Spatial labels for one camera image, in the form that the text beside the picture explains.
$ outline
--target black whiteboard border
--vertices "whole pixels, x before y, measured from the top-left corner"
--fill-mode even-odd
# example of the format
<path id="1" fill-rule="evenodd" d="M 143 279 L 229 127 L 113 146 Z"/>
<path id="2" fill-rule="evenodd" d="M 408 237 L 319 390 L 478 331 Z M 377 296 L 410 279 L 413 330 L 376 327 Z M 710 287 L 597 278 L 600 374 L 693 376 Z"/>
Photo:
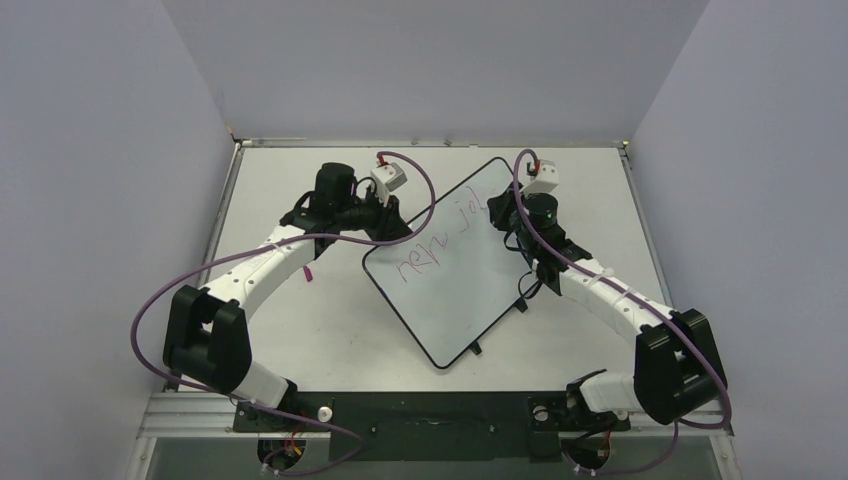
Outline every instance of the black whiteboard border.
<path id="1" fill-rule="evenodd" d="M 478 173 L 480 173 L 480 171 L 482 171 L 484 168 L 488 167 L 488 166 L 489 166 L 489 165 L 491 165 L 492 163 L 497 163 L 497 162 L 498 162 L 498 160 L 500 160 L 500 161 L 503 163 L 504 167 L 505 167 L 505 168 L 507 169 L 507 171 L 510 173 L 510 177 L 511 177 L 511 176 L 512 176 L 512 169 L 511 169 L 511 168 L 509 168 L 509 163 L 507 163 L 506 159 L 504 159 L 503 157 L 495 157 L 495 158 L 492 158 L 492 159 L 491 159 L 491 160 L 489 160 L 488 162 L 486 162 L 486 163 L 484 163 L 483 165 L 481 165 L 481 166 L 480 166 L 480 168 L 478 168 L 477 170 L 474 170 L 473 172 L 471 172 L 471 174 L 470 174 L 470 175 L 468 175 L 467 177 L 465 177 L 465 179 L 463 179 L 461 182 L 459 182 L 458 184 L 456 184 L 456 186 L 455 186 L 455 187 L 451 188 L 450 190 L 448 190 L 447 192 L 445 192 L 445 194 L 444 194 L 444 195 L 442 195 L 441 197 L 439 197 L 438 199 L 436 199 L 436 205 L 438 205 L 438 204 L 439 204 L 439 202 L 441 202 L 442 200 L 444 200 L 444 199 L 445 199 L 445 197 L 447 197 L 448 195 L 450 195 L 451 193 L 453 193 L 456 189 L 458 189 L 459 187 L 463 186 L 463 185 L 465 184 L 465 182 L 467 182 L 467 181 L 471 180 L 471 179 L 472 179 L 475 175 L 477 175 Z M 412 219 L 410 219 L 410 220 L 409 220 L 408 222 L 406 222 L 406 223 L 407 223 L 407 224 L 410 224 L 410 223 L 414 222 L 414 221 L 415 221 L 418 217 L 420 217 L 421 215 L 424 215 L 425 213 L 427 213 L 427 210 L 429 210 L 429 207 L 427 207 L 427 208 L 425 208 L 424 210 L 422 210 L 422 211 L 421 211 L 418 215 L 415 215 L 414 217 L 412 217 Z M 366 258 L 368 258 L 368 255 L 371 255 L 371 253 L 373 253 L 373 252 L 374 252 L 375 250 L 377 250 L 378 248 L 380 248 L 380 247 L 374 247 L 374 248 L 372 248 L 371 250 L 368 250 L 367 252 L 365 252 L 365 255 L 363 255 L 363 256 L 362 256 L 362 269 L 365 271 L 365 274 L 366 274 L 366 275 L 368 275 L 368 278 L 370 278 L 370 279 L 371 279 L 371 283 L 373 283 L 373 284 L 374 284 L 374 286 L 375 286 L 375 287 L 377 287 L 377 291 L 379 291 L 379 292 L 380 292 L 380 295 L 382 295 L 382 296 L 383 296 L 383 298 L 384 298 L 384 299 L 386 299 L 386 303 L 388 303 L 388 304 L 389 304 L 389 307 L 391 307 L 392 311 L 393 311 L 393 312 L 395 312 L 395 315 L 397 315 L 397 317 L 400 319 L 401 323 L 403 323 L 403 326 L 404 326 L 404 327 L 406 327 L 406 330 L 409 332 L 409 334 L 410 334 L 410 335 L 412 335 L 412 338 L 414 338 L 414 339 L 415 339 L 415 343 L 417 343 L 417 344 L 418 344 L 418 346 L 419 346 L 419 347 L 421 347 L 421 350 L 422 350 L 422 351 L 424 351 L 424 355 L 427 355 L 427 358 L 430 360 L 430 363 L 432 363 L 432 364 L 433 364 L 433 366 L 435 366 L 436 368 L 438 368 L 438 369 L 440 369 L 440 370 L 447 370 L 447 369 L 448 369 L 448 368 L 450 368 L 450 367 L 451 367 L 451 366 L 452 366 L 452 365 L 453 365 L 453 364 L 454 364 L 457 360 L 459 360 L 459 357 L 461 357 L 461 356 L 462 356 L 465 352 L 467 352 L 467 351 L 470 349 L 471 345 L 473 345 L 473 344 L 477 343 L 477 342 L 478 342 L 481 338 L 483 338 L 483 335 L 485 335 L 485 334 L 486 334 L 486 332 L 488 332 L 489 330 L 491 330 L 491 328 L 492 328 L 493 326 L 495 326 L 495 324 L 496 324 L 496 323 L 498 323 L 498 320 L 500 320 L 501 318 L 503 318 L 503 316 L 504 316 L 504 315 L 506 315 L 506 313 L 507 313 L 507 312 L 509 312 L 509 311 L 510 311 L 510 309 L 512 309 L 512 308 L 513 308 L 513 306 L 515 306 L 515 302 L 517 302 L 517 301 L 518 301 L 518 299 L 520 298 L 520 295 L 518 294 L 518 289 L 517 289 L 517 287 L 516 287 L 516 290 L 515 290 L 515 301 L 513 301 L 512 303 L 510 303 L 510 306 L 509 306 L 509 307 L 507 307 L 507 309 L 506 309 L 506 310 L 504 310 L 504 311 L 503 311 L 503 313 L 501 313 L 500 315 L 498 315 L 498 317 L 497 317 L 497 318 L 495 318 L 495 319 L 492 321 L 492 323 L 491 323 L 488 327 L 486 327 L 486 329 L 485 329 L 485 330 L 483 330 L 483 332 L 482 332 L 482 333 L 480 333 L 480 335 L 478 335 L 478 336 L 477 336 L 477 338 L 475 338 L 473 341 L 471 341 L 471 343 L 469 343 L 469 344 L 465 347 L 465 349 L 463 349 L 461 352 L 459 352 L 459 354 L 458 354 L 456 357 L 454 357 L 454 358 L 453 358 L 453 360 L 451 360 L 450 362 L 448 362 L 448 364 L 447 364 L 447 365 L 439 365 L 438 363 L 436 363 L 436 361 L 435 361 L 435 360 L 433 360 L 433 357 L 431 357 L 431 356 L 430 356 L 430 353 L 427 351 L 427 349 L 426 349 L 426 348 L 424 348 L 424 345 L 422 345 L 422 344 L 421 344 L 421 341 L 420 341 L 420 340 L 418 340 L 418 337 L 416 337 L 416 336 L 415 336 L 415 333 L 412 331 L 412 329 L 411 329 L 411 328 L 409 328 L 409 325 L 406 323 L 406 320 L 404 320 L 404 319 L 403 319 L 403 316 L 401 316 L 400 312 L 398 312 L 398 311 L 397 311 L 397 308 L 395 308 L 395 306 L 394 306 L 394 304 L 392 303 L 392 301 L 391 301 L 391 300 L 389 300 L 389 297 L 386 295 L 386 292 L 384 292 L 384 291 L 383 291 L 383 289 L 382 289 L 382 288 L 380 288 L 380 285 L 377 283 L 377 280 L 375 280 L 375 279 L 374 279 L 374 277 L 371 275 L 371 272 L 369 272 L 369 271 L 368 271 L 368 267 L 366 267 L 366 266 L 365 266 L 365 259 L 366 259 Z"/>

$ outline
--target robotic arm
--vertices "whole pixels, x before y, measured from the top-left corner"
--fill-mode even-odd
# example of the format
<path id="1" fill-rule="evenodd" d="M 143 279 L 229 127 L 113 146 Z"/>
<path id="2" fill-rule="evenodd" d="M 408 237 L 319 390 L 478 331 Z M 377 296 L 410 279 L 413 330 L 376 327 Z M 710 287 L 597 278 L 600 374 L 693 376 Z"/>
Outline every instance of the robotic arm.
<path id="1" fill-rule="evenodd" d="M 520 193 L 530 224 L 546 243 L 577 268 L 571 268 L 536 241 L 518 214 L 512 186 L 487 202 L 492 225 L 516 235 L 519 249 L 539 281 L 557 295 L 593 312 L 632 345 L 636 354 L 633 374 L 601 370 L 570 384 L 566 399 L 568 416 L 576 424 L 587 425 L 609 412 L 624 420 L 626 412 L 644 411 L 658 423 L 667 425 L 715 399 L 717 386 L 702 365 L 663 322 L 631 295 L 644 300 L 679 327 L 726 388 L 727 379 L 706 317 L 694 309 L 677 312 L 617 279 L 612 269 L 604 268 L 588 251 L 567 238 L 557 223 L 557 200 L 550 195 L 559 184 L 555 166 L 544 160 L 531 162 L 527 173 L 532 181 Z M 600 273 L 587 277 L 578 271 L 581 267 L 584 271 Z"/>
<path id="2" fill-rule="evenodd" d="M 356 196 L 352 167 L 325 163 L 315 189 L 295 208 L 261 246 L 274 248 L 236 265 L 198 288 L 183 286 L 174 294 L 163 359 L 165 365 L 223 394 L 281 411 L 295 411 L 297 385 L 253 360 L 247 323 L 250 317 L 292 273 L 321 256 L 335 240 L 310 239 L 279 247 L 276 243 L 309 233 L 339 234 L 365 230 L 372 240 L 395 240 L 411 233 L 398 213 L 392 195 L 406 183 L 396 163 L 382 159 L 371 170 L 364 198 Z M 207 330 L 204 325 L 211 324 Z"/>

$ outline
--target handwritten word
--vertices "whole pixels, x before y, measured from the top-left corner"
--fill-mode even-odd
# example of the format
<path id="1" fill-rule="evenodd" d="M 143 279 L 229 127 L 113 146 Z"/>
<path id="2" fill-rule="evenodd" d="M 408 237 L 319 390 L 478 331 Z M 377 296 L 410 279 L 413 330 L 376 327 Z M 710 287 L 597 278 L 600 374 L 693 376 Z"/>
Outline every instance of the handwritten word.
<path id="1" fill-rule="evenodd" d="M 480 198 L 477 196 L 477 193 L 468 185 L 463 186 L 462 188 L 467 189 L 466 191 L 471 194 L 473 199 L 468 201 L 468 211 L 471 215 L 476 214 L 477 212 L 485 212 L 488 210 L 486 204 L 480 201 Z M 460 204 L 460 200 L 454 201 L 455 205 Z M 462 206 L 457 210 L 460 215 L 462 215 L 462 219 L 465 221 L 465 226 L 459 230 L 457 233 L 462 234 L 468 231 L 471 228 L 471 222 L 468 221 L 468 216 L 466 216 L 465 211 Z M 404 274 L 404 266 L 406 268 L 407 273 L 415 272 L 418 275 L 422 275 L 424 271 L 422 271 L 421 267 L 425 265 L 434 265 L 435 267 L 441 267 L 442 264 L 439 262 L 438 253 L 444 252 L 448 246 L 448 232 L 442 232 L 441 237 L 439 238 L 437 235 L 433 235 L 430 237 L 430 240 L 427 242 L 427 246 L 425 247 L 421 243 L 416 243 L 415 248 L 410 250 L 409 255 L 407 256 L 407 260 L 405 262 L 401 262 L 397 265 L 398 274 L 403 279 L 403 283 L 408 283 L 406 275 Z M 441 250 L 434 250 L 434 248 L 438 246 Z"/>

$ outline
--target white table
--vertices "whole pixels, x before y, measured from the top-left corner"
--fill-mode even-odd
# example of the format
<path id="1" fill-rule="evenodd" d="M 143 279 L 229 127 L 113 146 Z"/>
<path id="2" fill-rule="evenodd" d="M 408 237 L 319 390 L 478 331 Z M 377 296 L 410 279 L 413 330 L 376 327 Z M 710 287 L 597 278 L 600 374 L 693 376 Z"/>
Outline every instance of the white table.
<path id="1" fill-rule="evenodd" d="M 324 162 L 374 166 L 377 148 L 246 148 L 235 178 L 216 257 L 258 246 L 304 192 Z M 484 162 L 512 164 L 520 149 L 402 148 L 428 172 L 441 196 Z M 556 162 L 559 222 L 616 275 L 651 298 L 661 288 L 618 150 L 541 148 Z M 396 193 L 411 218 L 428 203 L 413 169 Z M 543 289 L 521 314 L 507 313 L 448 370 L 435 368 L 362 270 L 370 247 L 337 242 L 311 265 L 314 281 L 295 274 L 250 321 L 256 360 L 302 391 L 558 390 L 591 371 L 632 371 L 633 349 L 580 305 Z M 226 272 L 219 267 L 213 278 Z"/>

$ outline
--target tilted whiteboard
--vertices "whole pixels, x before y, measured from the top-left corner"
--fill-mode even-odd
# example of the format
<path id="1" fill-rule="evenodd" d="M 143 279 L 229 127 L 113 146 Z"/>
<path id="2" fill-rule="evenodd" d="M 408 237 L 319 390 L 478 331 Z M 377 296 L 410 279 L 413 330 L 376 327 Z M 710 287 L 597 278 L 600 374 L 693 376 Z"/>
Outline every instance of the tilted whiteboard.
<path id="1" fill-rule="evenodd" d="M 366 273 L 424 352 L 449 367 L 519 298 L 528 271 L 489 223 L 486 200 L 503 193 L 512 173 L 493 159 L 439 199 L 430 224 L 400 245 L 365 254 Z M 424 221 L 419 214 L 409 226 Z"/>

